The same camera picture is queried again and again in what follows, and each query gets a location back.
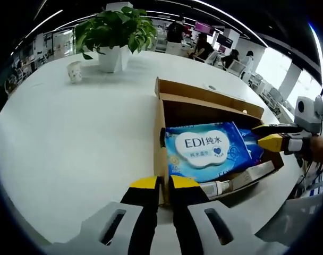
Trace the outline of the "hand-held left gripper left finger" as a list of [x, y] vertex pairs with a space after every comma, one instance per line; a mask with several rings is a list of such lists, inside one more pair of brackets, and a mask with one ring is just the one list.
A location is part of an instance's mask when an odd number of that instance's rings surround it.
[[133, 182], [120, 202], [110, 202], [81, 223], [77, 236], [46, 247], [46, 254], [149, 254], [157, 226], [161, 178]]

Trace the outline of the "person's right hand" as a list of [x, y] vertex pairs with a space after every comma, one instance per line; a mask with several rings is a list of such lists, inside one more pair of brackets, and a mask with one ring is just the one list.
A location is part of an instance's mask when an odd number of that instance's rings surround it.
[[310, 138], [310, 151], [303, 153], [303, 159], [321, 163], [323, 165], [323, 137], [321, 136], [312, 136]]

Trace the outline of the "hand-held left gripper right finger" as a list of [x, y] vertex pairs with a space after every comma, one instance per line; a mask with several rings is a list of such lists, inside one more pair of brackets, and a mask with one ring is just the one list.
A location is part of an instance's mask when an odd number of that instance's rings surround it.
[[182, 254], [284, 254], [288, 249], [255, 236], [243, 217], [210, 201], [190, 178], [169, 178], [169, 201]]

